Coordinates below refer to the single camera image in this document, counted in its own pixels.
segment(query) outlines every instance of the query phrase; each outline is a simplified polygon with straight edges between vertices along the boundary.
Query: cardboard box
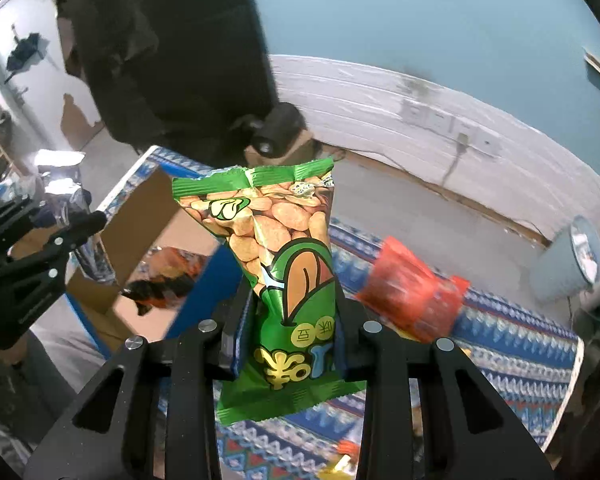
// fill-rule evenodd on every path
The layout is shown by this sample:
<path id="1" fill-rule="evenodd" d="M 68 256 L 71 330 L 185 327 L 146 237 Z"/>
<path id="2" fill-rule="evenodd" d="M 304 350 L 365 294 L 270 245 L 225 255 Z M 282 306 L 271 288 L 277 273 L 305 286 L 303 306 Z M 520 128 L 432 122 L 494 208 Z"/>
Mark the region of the cardboard box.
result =
<path id="1" fill-rule="evenodd" d="M 121 285 L 101 285 L 76 270 L 67 283 L 67 293 L 76 314 L 105 354 L 115 351 L 132 334 L 149 341 L 177 336 L 209 317 L 218 301 L 235 293 L 242 277 L 230 250 L 220 246 L 172 198 L 171 178 L 161 170 L 131 193 L 101 236 Z M 152 308 L 141 317 L 135 303 L 121 297 L 120 290 L 146 252 L 156 246 L 211 257 L 180 309 Z"/>

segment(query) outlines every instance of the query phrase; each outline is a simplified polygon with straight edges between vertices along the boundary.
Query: yellow circle label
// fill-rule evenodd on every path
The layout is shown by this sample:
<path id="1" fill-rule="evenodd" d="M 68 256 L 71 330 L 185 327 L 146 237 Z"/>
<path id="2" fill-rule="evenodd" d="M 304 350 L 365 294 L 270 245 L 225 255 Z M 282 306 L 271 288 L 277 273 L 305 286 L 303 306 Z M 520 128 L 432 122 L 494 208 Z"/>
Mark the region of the yellow circle label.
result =
<path id="1" fill-rule="evenodd" d="M 291 342 L 298 348 L 306 348 L 315 340 L 315 327 L 311 323 L 301 323 L 291 334 Z"/>
<path id="2" fill-rule="evenodd" d="M 331 339 L 334 330 L 336 330 L 336 323 L 331 316 L 323 316 L 315 324 L 315 336 L 322 341 Z"/>

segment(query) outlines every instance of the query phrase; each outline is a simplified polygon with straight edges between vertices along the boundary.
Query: red plastic package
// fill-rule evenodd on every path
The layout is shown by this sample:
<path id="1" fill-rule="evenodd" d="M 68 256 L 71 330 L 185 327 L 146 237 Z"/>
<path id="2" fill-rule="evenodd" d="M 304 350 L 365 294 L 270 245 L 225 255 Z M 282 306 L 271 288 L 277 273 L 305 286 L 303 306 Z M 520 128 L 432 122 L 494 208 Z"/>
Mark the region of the red plastic package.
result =
<path id="1" fill-rule="evenodd" d="M 388 237 L 358 299 L 423 342 L 448 335 L 470 282 L 435 275 L 398 240 Z"/>

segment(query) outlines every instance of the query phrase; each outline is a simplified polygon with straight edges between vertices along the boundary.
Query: gray floor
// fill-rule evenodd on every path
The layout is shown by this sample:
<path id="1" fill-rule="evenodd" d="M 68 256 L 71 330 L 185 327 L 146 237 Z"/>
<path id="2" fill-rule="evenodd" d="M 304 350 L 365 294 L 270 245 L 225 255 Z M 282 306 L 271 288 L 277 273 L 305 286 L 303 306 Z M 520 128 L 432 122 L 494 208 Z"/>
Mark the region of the gray floor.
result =
<path id="1" fill-rule="evenodd" d="M 126 144 L 106 130 L 84 149 L 85 187 L 99 204 L 138 159 Z M 392 235 L 427 265 L 468 279 L 488 290 L 545 314 L 567 326 L 565 301 L 536 304 L 528 287 L 528 270 L 542 247 L 491 219 L 406 178 L 351 160 L 336 163 L 333 214 L 379 237 Z"/>

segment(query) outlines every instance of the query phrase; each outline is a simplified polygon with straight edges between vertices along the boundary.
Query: snack bag inside box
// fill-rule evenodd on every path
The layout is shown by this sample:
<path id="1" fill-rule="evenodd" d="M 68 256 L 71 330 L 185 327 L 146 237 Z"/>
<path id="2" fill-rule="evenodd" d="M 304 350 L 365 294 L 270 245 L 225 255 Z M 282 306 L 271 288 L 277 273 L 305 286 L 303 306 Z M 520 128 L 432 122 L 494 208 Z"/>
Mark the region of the snack bag inside box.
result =
<path id="1" fill-rule="evenodd" d="M 345 383 L 333 366 L 332 169 L 324 158 L 173 181 L 174 198 L 226 240 L 261 299 L 250 358 L 222 386 L 223 424 L 298 412 L 365 387 Z"/>

